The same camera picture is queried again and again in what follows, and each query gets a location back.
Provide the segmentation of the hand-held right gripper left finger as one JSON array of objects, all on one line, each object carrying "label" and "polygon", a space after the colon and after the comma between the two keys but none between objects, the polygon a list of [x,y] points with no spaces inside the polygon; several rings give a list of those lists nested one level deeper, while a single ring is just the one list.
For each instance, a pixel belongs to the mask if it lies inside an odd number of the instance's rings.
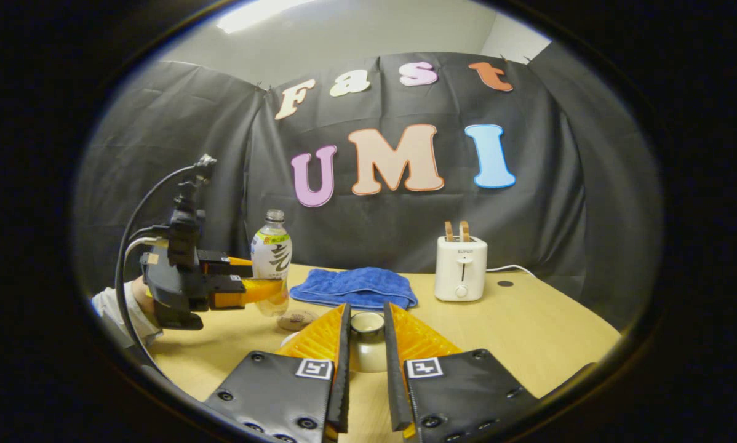
[{"label": "hand-held right gripper left finger", "polygon": [[335,442],[346,434],[351,305],[331,309],[277,351],[251,351],[205,404],[270,441]]}]

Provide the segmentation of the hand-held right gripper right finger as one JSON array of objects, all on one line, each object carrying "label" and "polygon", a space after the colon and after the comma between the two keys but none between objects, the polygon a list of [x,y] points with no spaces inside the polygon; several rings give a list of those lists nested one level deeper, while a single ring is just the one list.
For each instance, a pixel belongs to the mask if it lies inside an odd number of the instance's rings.
[{"label": "hand-held right gripper right finger", "polygon": [[499,441],[537,406],[489,350],[463,351],[393,303],[383,317],[391,426],[405,442]]}]

